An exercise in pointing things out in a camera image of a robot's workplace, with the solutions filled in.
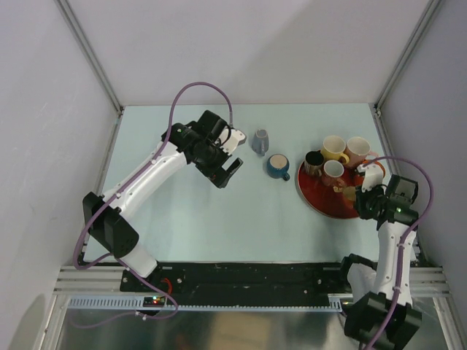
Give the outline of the large orange mug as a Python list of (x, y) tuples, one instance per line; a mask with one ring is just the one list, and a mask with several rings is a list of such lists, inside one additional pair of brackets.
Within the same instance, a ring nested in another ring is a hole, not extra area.
[(378, 161), (373, 162), (372, 165), (373, 166), (379, 166), (382, 169), (383, 173), (385, 173), (385, 167), (380, 162), (378, 162)]

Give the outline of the pink mug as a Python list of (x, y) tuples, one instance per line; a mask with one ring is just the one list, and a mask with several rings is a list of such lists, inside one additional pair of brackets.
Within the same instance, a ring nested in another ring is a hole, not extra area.
[(347, 141), (344, 154), (349, 158), (349, 161), (344, 165), (348, 169), (357, 168), (368, 156), (379, 157), (376, 152), (371, 150), (369, 142), (360, 136), (354, 136)]

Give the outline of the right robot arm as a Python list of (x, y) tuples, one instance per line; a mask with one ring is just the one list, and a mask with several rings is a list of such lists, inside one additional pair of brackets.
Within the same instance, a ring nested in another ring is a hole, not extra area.
[(403, 349), (421, 326), (422, 314), (413, 308), (409, 288), (419, 218), (410, 206), (417, 193), (415, 181), (397, 175), (388, 185), (356, 190), (359, 217), (377, 223), (379, 256), (377, 262), (356, 254), (345, 257), (337, 283), (353, 296), (344, 333), (363, 349)]

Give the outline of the small orange mug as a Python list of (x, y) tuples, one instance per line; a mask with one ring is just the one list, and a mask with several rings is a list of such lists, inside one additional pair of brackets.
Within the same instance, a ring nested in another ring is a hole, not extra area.
[(343, 196), (347, 200), (351, 202), (356, 202), (356, 187), (353, 187), (353, 186), (345, 187), (342, 190), (342, 193), (343, 193)]

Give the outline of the brown grey mug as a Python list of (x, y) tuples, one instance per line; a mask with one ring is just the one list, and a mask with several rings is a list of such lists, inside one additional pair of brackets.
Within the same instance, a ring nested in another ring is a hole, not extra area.
[(322, 176), (325, 158), (320, 151), (310, 151), (304, 158), (304, 169), (309, 176)]

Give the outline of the blue mug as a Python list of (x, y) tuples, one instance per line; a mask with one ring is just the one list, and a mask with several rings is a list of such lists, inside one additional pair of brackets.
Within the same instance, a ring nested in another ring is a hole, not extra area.
[(266, 162), (266, 172), (273, 179), (283, 179), (288, 181), (290, 174), (289, 160), (283, 154), (274, 154)]

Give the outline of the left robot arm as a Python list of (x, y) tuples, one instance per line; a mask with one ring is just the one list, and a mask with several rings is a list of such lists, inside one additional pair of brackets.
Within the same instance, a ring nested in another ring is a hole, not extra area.
[(148, 158), (121, 183), (103, 195), (90, 192), (85, 196), (85, 232), (133, 270), (143, 289), (157, 289), (162, 281), (158, 262), (144, 248), (130, 218), (170, 176), (190, 164), (214, 186), (224, 188), (242, 160), (223, 166), (246, 140), (245, 133), (209, 110), (197, 121), (173, 124)]

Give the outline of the salmon mug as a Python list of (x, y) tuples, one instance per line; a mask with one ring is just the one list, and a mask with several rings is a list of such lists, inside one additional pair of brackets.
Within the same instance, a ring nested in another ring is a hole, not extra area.
[(328, 160), (323, 165), (322, 182), (326, 187), (332, 187), (335, 193), (341, 193), (346, 187), (343, 180), (344, 166), (337, 160)]

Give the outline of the grey purple mug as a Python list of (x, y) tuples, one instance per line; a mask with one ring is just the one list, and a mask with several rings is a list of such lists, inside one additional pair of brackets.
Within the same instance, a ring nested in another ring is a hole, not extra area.
[(258, 129), (252, 139), (252, 150), (263, 157), (269, 150), (269, 134), (265, 129)]

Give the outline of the yellow mug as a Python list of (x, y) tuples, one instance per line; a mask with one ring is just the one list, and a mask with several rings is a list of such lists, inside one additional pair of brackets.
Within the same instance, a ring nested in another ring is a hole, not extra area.
[(320, 152), (325, 161), (336, 160), (343, 165), (347, 165), (350, 158), (344, 153), (345, 149), (346, 143), (340, 136), (326, 136)]

